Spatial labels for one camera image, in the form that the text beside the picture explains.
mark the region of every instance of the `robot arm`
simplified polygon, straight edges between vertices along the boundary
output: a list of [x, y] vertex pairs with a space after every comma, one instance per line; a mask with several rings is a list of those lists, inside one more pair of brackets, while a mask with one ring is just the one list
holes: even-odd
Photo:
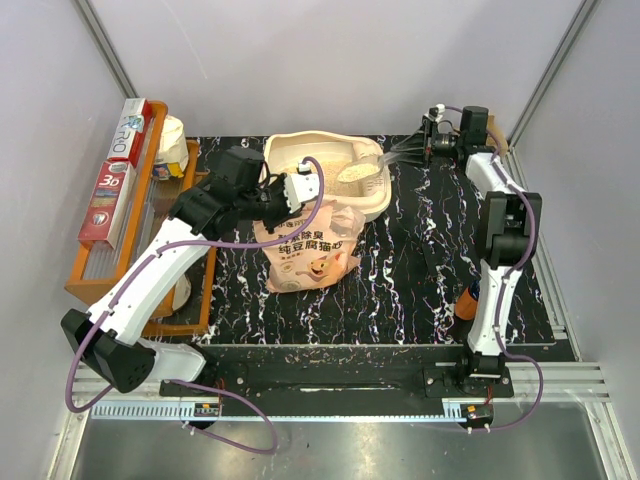
[[[205, 242], [234, 230], [243, 219], [260, 220], [272, 230], [318, 196], [319, 179], [310, 167], [299, 167], [304, 174], [276, 176], [268, 169], [263, 174], [265, 165], [260, 153], [239, 147], [217, 157], [211, 173], [178, 197], [154, 240], [120, 281], [87, 313], [70, 310], [62, 319], [62, 328], [77, 351], [89, 329], [104, 312], [109, 313], [83, 360], [121, 393], [145, 380], [192, 381], [202, 371], [206, 361], [196, 349], [151, 342], [140, 335], [180, 276], [210, 248]], [[176, 242], [185, 245], [158, 253]], [[123, 286], [122, 295], [111, 306]]]
[[[423, 139], [424, 163], [428, 166], [431, 157], [452, 158], [483, 197], [474, 239], [482, 274], [480, 297], [457, 377], [497, 379], [505, 373], [505, 356], [497, 336], [504, 345], [513, 293], [522, 274], [514, 267], [526, 253], [531, 236], [534, 244], [529, 258], [535, 253], [542, 198], [517, 185], [493, 153], [494, 148], [486, 145], [486, 108], [465, 107], [460, 110], [459, 132], [441, 133], [438, 124], [448, 108], [438, 105], [423, 116], [418, 133]], [[531, 207], [534, 225], [521, 197]]]
[[[496, 339], [496, 311], [499, 308], [499, 334], [502, 343], [505, 344], [513, 293], [522, 271], [513, 270], [508, 275], [507, 273], [522, 258], [530, 235], [534, 234], [537, 238], [542, 198], [537, 193], [525, 192], [504, 170], [500, 158], [489, 153], [471, 155], [465, 173], [483, 196], [480, 224], [475, 239], [482, 274], [480, 297], [467, 342], [473, 353], [497, 357], [502, 351]], [[536, 232], [532, 232], [524, 205], [512, 189], [522, 192], [533, 208]], [[498, 293], [503, 282], [506, 282], [506, 288], [502, 298], [499, 298]], [[482, 372], [470, 374], [482, 375]], [[499, 378], [500, 372], [486, 372], [485, 375]]]

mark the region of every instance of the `black bracket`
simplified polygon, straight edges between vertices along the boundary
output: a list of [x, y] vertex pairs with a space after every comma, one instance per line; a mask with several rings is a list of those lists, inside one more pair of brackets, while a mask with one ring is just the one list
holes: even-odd
[[494, 398], [511, 398], [513, 384], [505, 360], [504, 354], [482, 355], [465, 344], [455, 365], [422, 370], [425, 395], [429, 398], [488, 398], [491, 387]]
[[[69, 310], [62, 317], [62, 330], [74, 352], [78, 351], [93, 323], [86, 313]], [[129, 393], [149, 376], [155, 352], [139, 343], [125, 345], [109, 333], [98, 330], [82, 356], [82, 361], [120, 393]]]
[[422, 370], [422, 378], [427, 398], [489, 398], [489, 387], [493, 398], [512, 398], [514, 395], [508, 368], [497, 379], [466, 377], [460, 381], [455, 366], [429, 367]]

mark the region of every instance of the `beige plastic tray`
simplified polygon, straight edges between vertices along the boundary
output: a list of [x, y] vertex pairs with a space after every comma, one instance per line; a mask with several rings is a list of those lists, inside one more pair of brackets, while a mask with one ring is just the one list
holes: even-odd
[[374, 154], [382, 155], [382, 148], [371, 139], [320, 131], [273, 135], [264, 148], [272, 173], [294, 172], [307, 155], [316, 158], [325, 174], [325, 200], [357, 208], [367, 222], [378, 218], [391, 203], [389, 169], [385, 167], [377, 177], [354, 184], [341, 184], [336, 177], [345, 164]]

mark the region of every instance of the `purple cable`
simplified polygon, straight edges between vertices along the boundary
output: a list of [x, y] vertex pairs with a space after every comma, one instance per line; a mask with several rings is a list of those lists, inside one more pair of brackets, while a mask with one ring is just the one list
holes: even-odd
[[267, 416], [264, 414], [264, 412], [262, 412], [262, 410], [256, 407], [249, 400], [233, 392], [229, 392], [227, 390], [220, 390], [219, 388], [205, 387], [204, 385], [197, 385], [195, 383], [185, 382], [183, 380], [169, 380], [169, 381], [172, 383], [175, 383], [176, 385], [182, 385], [183, 387], [195, 388], [197, 390], [215, 393], [217, 395], [224, 395], [225, 397], [233, 398], [235, 400], [238, 400], [241, 403], [244, 403], [247, 407], [249, 407], [251, 410], [256, 412], [256, 414], [258, 414], [258, 416], [262, 418], [262, 420], [264, 420], [264, 423], [266, 423], [267, 426], [269, 427], [269, 431], [271, 432], [271, 448], [263, 450], [261, 448], [249, 447], [247, 445], [234, 442], [233, 440], [229, 440], [228, 438], [221, 437], [220, 435], [216, 435], [215, 433], [207, 432], [205, 430], [200, 430], [199, 428], [196, 428], [194, 426], [191, 426], [191, 428], [189, 429], [192, 433], [199, 433], [201, 435], [204, 435], [205, 437], [213, 438], [214, 440], [219, 440], [223, 443], [226, 443], [227, 445], [231, 445], [232, 447], [236, 447], [250, 453], [256, 453], [258, 455], [273, 455], [274, 453], [276, 453], [276, 450], [278, 449], [278, 434], [276, 432], [275, 427], [273, 426], [273, 423], [271, 423], [271, 420], [267, 418]]
[[[209, 241], [209, 240], [184, 240], [184, 241], [173, 242], [167, 245], [163, 245], [162, 247], [158, 248], [156, 252], [158, 254], [161, 254], [162, 252], [165, 252], [172, 248], [192, 246], [192, 245], [209, 246], [209, 247], [217, 247], [217, 248], [237, 248], [237, 249], [248, 250], [248, 249], [273, 247], [275, 245], [279, 245], [281, 243], [285, 243], [285, 242], [288, 242], [289, 240], [292, 240], [293, 237], [300, 235], [307, 227], [309, 227], [309, 225], [311, 225], [311, 222], [313, 222], [315, 216], [320, 210], [320, 207], [322, 206], [322, 200], [324, 198], [324, 173], [322, 172], [322, 167], [320, 166], [320, 163], [313, 157], [305, 157], [302, 160], [302, 163], [307, 163], [307, 162], [313, 163], [318, 173], [318, 180], [319, 180], [318, 198], [316, 199], [316, 203], [313, 206], [311, 213], [309, 214], [309, 218], [307, 218], [307, 220], [298, 229], [294, 230], [290, 234], [285, 235], [282, 238], [278, 238], [278, 239], [271, 240], [269, 242], [264, 242], [264, 243], [228, 243], [228, 242], [217, 242], [217, 241]], [[118, 304], [118, 300], [120, 300], [120, 298], [122, 297], [124, 292], [127, 290], [127, 288], [131, 286], [131, 284], [136, 279], [136, 277], [140, 275], [140, 272], [142, 272], [155, 258], [157, 258], [156, 255], [149, 255], [131, 272], [129, 277], [127, 277], [127, 279], [122, 283], [122, 286], [118, 289], [118, 291], [114, 294], [113, 298], [109, 302], [108, 304], [109, 309], [113, 309]], [[102, 324], [106, 321], [109, 314], [110, 314], [110, 311], [105, 310], [100, 315], [100, 317], [98, 317], [98, 320], [96, 321], [96, 323], [93, 324], [93, 326], [89, 329], [89, 331], [85, 335], [82, 342], [80, 342], [80, 345], [78, 346], [78, 350], [76, 351], [75, 355], [73, 356], [73, 360], [71, 361], [71, 368], [69, 369], [69, 375], [67, 376], [67, 384], [65, 386], [64, 400], [67, 405], [67, 408], [73, 413], [81, 413], [89, 410], [113, 388], [111, 385], [107, 386], [104, 390], [98, 393], [98, 395], [96, 395], [93, 399], [89, 400], [86, 404], [82, 405], [81, 407], [78, 407], [73, 403], [73, 382], [76, 377], [78, 366], [82, 361], [82, 356], [84, 355], [84, 352], [87, 349], [87, 346], [95, 336], [96, 332], [100, 329]], [[174, 383], [177, 382], [177, 383], [186, 385], [186, 382], [182, 382], [182, 380], [171, 380], [171, 381]], [[204, 387], [204, 386], [196, 385], [193, 383], [190, 383], [187, 386], [191, 386], [191, 388], [197, 388], [197, 389], [208, 391], [208, 392], [210, 391], [220, 395], [226, 395], [228, 397], [235, 398], [237, 400], [242, 401], [245, 405], [249, 406], [249, 408], [251, 408], [254, 412], [258, 413], [258, 415], [260, 415], [260, 417], [262, 417], [263, 420], [265, 420], [265, 422], [267, 423], [267, 426], [269, 426], [269, 428], [271, 429], [273, 446], [268, 450], [258, 450], [253, 447], [248, 447], [248, 446], [236, 443], [232, 440], [225, 439], [213, 433], [204, 432], [200, 430], [196, 430], [196, 431], [198, 431], [199, 433], [202, 433], [203, 435], [209, 436], [211, 438], [215, 438], [216, 440], [223, 441], [229, 445], [246, 450], [251, 453], [259, 453], [259, 454], [275, 453], [275, 450], [278, 445], [277, 445], [277, 435], [273, 428], [273, 424], [267, 419], [266, 415], [262, 411], [260, 411], [260, 409], [258, 409], [258, 407], [256, 407], [253, 403], [240, 397], [239, 395], [233, 394], [231, 392], [226, 392], [225, 390], [212, 389], [211, 387]]]
[[[445, 110], [452, 110], [454, 112], [459, 112], [462, 113], [462, 109], [458, 108], [458, 107], [449, 107], [446, 106]], [[509, 188], [509, 190], [511, 190], [513, 193], [515, 193], [518, 198], [520, 199], [520, 201], [522, 201], [525, 209], [527, 210], [527, 219], [529, 220], [530, 223], [530, 228], [531, 228], [531, 235], [529, 236], [529, 241], [527, 242], [527, 248], [524, 252], [524, 254], [522, 255], [522, 258], [520, 258], [520, 260], [518, 261], [518, 263], [516, 263], [513, 267], [511, 267], [507, 273], [504, 274], [504, 276], [502, 277], [503, 282], [502, 285], [500, 286], [500, 290], [498, 291], [498, 306], [496, 308], [496, 316], [494, 318], [494, 322], [493, 322], [493, 326], [494, 327], [500, 327], [500, 305], [502, 303], [502, 300], [504, 298], [506, 289], [507, 289], [507, 284], [505, 283], [506, 281], [509, 280], [509, 276], [516, 270], [520, 270], [522, 269], [522, 267], [524, 267], [525, 263], [527, 263], [527, 261], [529, 261], [530, 257], [531, 257], [531, 253], [533, 252], [533, 248], [535, 246], [536, 243], [536, 217], [533, 213], [533, 207], [531, 206], [531, 203], [529, 203], [529, 200], [527, 199], [527, 197], [525, 197], [525, 195], [518, 189], [516, 188], [511, 182], [509, 182], [509, 179], [507, 178], [507, 176], [505, 175], [505, 173], [502, 171], [501, 168], [499, 168], [496, 163], [494, 163], [494, 160], [496, 159], [496, 157], [500, 154], [500, 150], [502, 150], [502, 144], [500, 142], [500, 140], [498, 139], [498, 137], [496, 137], [492, 132], [490, 132], [489, 130], [487, 130], [487, 133], [489, 134], [489, 136], [493, 139], [493, 141], [496, 144], [496, 148], [493, 151], [493, 154], [491, 155], [491, 166], [493, 167], [493, 169], [495, 170], [496, 174], [500, 177], [500, 179], [507, 185], [507, 187]], [[514, 355], [511, 354], [507, 351], [507, 347], [505, 346], [504, 342], [502, 341], [502, 338], [500, 337], [500, 332], [497, 331], [495, 332], [496, 334], [496, 342], [498, 343], [498, 346], [500, 347], [500, 350], [502, 351], [502, 353], [504, 353], [504, 356], [507, 357], [509, 360], [521, 360], [521, 361], [526, 361], [531, 363], [534, 368], [536, 369], [536, 371], [538, 372], [538, 394], [536, 395], [536, 399], [533, 402], [533, 405], [531, 406], [531, 409], [525, 413], [524, 415], [522, 415], [518, 420], [508, 423], [506, 425], [501, 425], [499, 427], [494, 427], [491, 430], [492, 431], [500, 431], [500, 430], [508, 430], [512, 427], [516, 427], [518, 425], [521, 425], [524, 421], [526, 421], [532, 414], [533, 412], [535, 412], [537, 410], [537, 408], [540, 406], [540, 401], [542, 400], [542, 393], [544, 391], [544, 377], [542, 374], [542, 368], [540, 368], [540, 365], [538, 364], [538, 362], [535, 361], [535, 359], [531, 358], [528, 355]]]

